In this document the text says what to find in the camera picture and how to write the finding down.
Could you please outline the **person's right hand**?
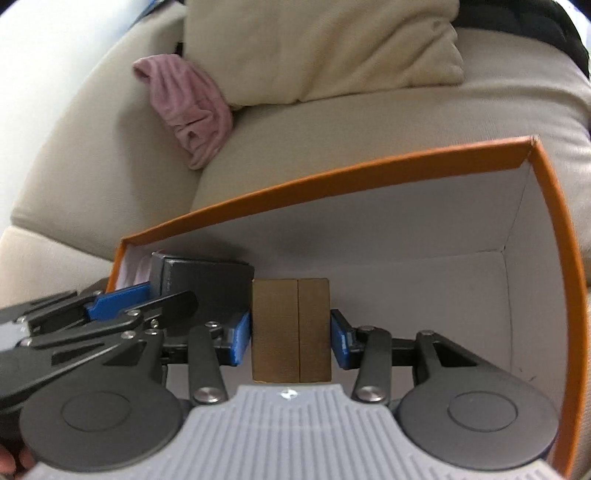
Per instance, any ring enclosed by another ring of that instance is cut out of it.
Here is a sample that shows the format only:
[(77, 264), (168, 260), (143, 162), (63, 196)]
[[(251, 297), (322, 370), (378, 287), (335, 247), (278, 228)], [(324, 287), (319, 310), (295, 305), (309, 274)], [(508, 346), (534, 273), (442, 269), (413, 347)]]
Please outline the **person's right hand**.
[(30, 450), (22, 445), (0, 446), (1, 476), (8, 479), (22, 479), (36, 464)]

